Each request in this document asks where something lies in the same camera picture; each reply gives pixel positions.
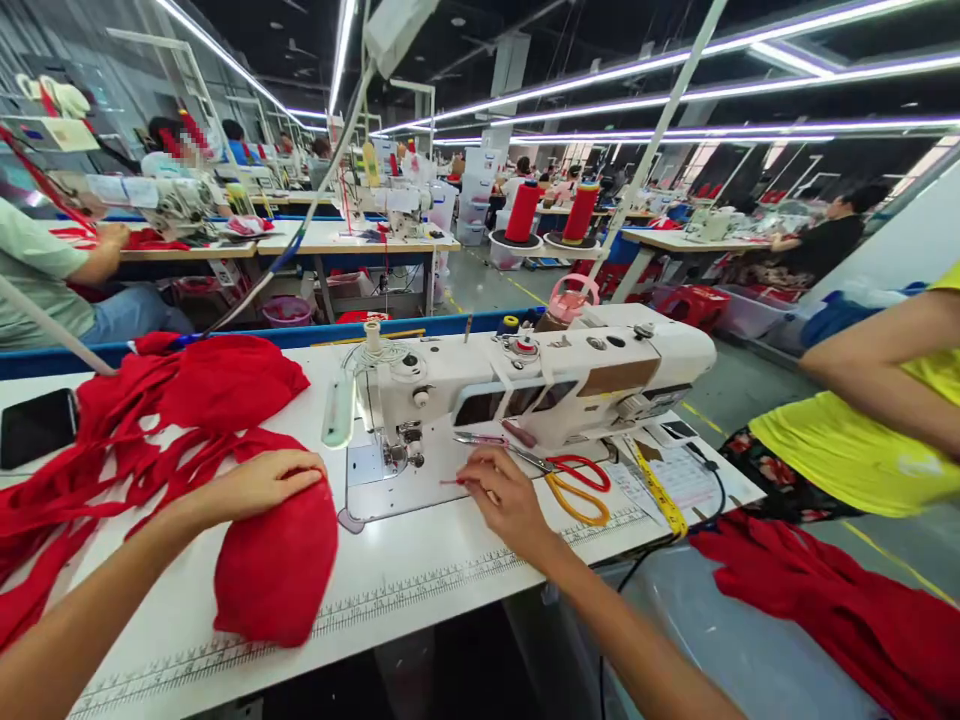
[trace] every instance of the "green shirt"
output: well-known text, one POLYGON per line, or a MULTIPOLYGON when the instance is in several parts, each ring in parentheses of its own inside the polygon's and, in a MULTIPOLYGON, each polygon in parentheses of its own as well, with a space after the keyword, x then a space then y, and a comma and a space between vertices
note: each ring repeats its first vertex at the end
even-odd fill
MULTIPOLYGON (((51 235, 0 198, 0 275, 76 337, 93 328, 93 306, 68 288, 64 280, 79 270, 87 257, 85 251, 51 235)), ((0 350, 56 344, 0 296, 0 350)))

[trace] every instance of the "yellow shirt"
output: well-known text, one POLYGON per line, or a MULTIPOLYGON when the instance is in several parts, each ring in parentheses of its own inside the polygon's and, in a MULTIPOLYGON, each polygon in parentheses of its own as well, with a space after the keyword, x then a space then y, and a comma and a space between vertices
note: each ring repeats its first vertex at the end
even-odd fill
MULTIPOLYGON (((960 263, 932 287, 960 289, 960 263)), ((960 348, 911 360, 903 369, 960 405, 960 348)), ((819 488, 864 512, 916 515, 960 494, 960 466, 831 392, 761 415, 750 430, 819 488)))

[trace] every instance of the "table edge ruler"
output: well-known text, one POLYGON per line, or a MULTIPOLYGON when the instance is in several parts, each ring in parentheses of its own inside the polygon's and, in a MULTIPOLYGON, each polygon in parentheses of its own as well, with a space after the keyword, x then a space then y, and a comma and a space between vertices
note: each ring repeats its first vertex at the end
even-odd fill
MULTIPOLYGON (((631 504, 611 513, 610 522, 604 527, 578 525, 562 530, 559 535, 569 545, 576 546, 603 533, 615 532, 645 520, 649 520, 649 516, 631 504)), ((526 564, 504 547, 473 560, 430 570, 338 600, 320 608, 310 640, 526 564)), ((216 633, 210 642, 203 645, 153 660, 138 670, 111 675, 91 683, 84 689, 68 718, 89 720, 121 705, 160 695, 282 650, 284 648, 271 643, 247 642, 238 635, 216 633)))

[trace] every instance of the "pink bucket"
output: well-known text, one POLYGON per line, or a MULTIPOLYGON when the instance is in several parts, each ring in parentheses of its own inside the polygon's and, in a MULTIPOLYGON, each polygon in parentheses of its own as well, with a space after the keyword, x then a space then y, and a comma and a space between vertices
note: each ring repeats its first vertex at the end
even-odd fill
POLYGON ((293 295, 277 295, 263 306, 270 327, 306 327, 313 325, 310 305, 293 295))

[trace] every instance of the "black shirt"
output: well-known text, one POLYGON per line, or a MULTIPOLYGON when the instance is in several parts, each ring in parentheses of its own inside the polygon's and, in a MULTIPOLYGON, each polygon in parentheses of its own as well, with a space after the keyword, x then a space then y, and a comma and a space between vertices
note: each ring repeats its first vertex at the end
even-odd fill
POLYGON ((859 215, 827 220, 800 233, 800 246, 782 253, 779 265, 793 274, 813 273, 819 280, 854 251, 863 236, 859 215))

